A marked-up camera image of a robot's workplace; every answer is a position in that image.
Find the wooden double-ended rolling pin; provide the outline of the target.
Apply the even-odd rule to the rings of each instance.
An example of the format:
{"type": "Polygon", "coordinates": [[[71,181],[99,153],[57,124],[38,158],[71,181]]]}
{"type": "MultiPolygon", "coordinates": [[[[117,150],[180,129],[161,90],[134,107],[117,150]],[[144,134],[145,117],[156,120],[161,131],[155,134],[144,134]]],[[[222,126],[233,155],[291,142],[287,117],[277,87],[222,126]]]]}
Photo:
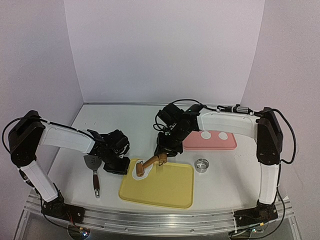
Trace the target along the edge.
{"type": "Polygon", "coordinates": [[[159,156],[154,155],[153,157],[149,158],[148,160],[145,161],[145,163],[143,164],[143,167],[146,168],[149,165],[153,165],[154,163],[158,162],[159,166],[164,165],[167,162],[167,154],[161,154],[159,156]]]}

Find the white dough lump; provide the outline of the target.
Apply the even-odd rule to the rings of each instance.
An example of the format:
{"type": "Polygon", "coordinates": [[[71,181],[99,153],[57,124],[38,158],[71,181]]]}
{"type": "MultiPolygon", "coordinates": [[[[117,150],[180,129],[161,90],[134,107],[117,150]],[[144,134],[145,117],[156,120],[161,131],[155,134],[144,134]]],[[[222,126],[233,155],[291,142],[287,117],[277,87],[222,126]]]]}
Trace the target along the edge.
{"type": "Polygon", "coordinates": [[[149,173],[151,172],[153,165],[149,165],[148,167],[144,167],[144,163],[146,161],[144,159],[138,159],[134,165],[131,175],[134,180],[140,181],[148,177],[149,173]]]}

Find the yellow plastic tray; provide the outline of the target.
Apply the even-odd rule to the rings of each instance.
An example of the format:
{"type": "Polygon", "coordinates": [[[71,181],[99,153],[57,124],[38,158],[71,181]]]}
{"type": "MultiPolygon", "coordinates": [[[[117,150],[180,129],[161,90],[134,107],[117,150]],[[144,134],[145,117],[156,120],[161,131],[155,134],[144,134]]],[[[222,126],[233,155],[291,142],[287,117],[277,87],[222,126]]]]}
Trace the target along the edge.
{"type": "Polygon", "coordinates": [[[118,196],[123,201],[172,209],[188,209],[193,205],[194,168],[190,164],[154,163],[147,178],[134,180],[132,170],[137,160],[141,159],[131,160],[122,179],[118,196]]]}

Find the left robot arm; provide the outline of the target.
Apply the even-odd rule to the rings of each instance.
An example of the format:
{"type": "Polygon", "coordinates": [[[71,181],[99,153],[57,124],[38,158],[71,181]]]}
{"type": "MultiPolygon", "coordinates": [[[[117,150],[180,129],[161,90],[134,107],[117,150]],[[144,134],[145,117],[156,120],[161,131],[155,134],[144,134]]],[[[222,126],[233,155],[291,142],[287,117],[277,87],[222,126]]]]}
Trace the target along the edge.
{"type": "Polygon", "coordinates": [[[84,155],[91,164],[103,164],[103,170],[114,175],[126,175],[131,160],[129,138],[119,129],[98,133],[92,129],[80,130],[42,118],[36,110],[10,121],[3,129],[1,141],[11,162],[24,180],[40,198],[41,214],[80,224],[85,208],[68,204],[48,172],[41,167],[37,151],[39,146],[52,146],[84,155]]]}

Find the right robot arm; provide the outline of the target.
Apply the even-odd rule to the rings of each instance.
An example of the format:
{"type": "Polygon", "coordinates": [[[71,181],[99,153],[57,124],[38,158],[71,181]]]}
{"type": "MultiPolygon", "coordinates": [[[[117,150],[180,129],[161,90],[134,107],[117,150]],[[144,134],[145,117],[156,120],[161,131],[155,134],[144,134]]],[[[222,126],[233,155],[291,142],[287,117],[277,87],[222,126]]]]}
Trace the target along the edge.
{"type": "Polygon", "coordinates": [[[234,213],[237,226],[265,224],[278,218],[275,201],[281,174],[283,132],[274,109],[254,111],[240,105],[208,107],[196,102],[187,109],[171,102],[154,118],[158,130],[155,154],[175,157],[183,153],[183,142],[193,133],[234,134],[249,144],[259,164],[260,180],[256,205],[234,213]]]}

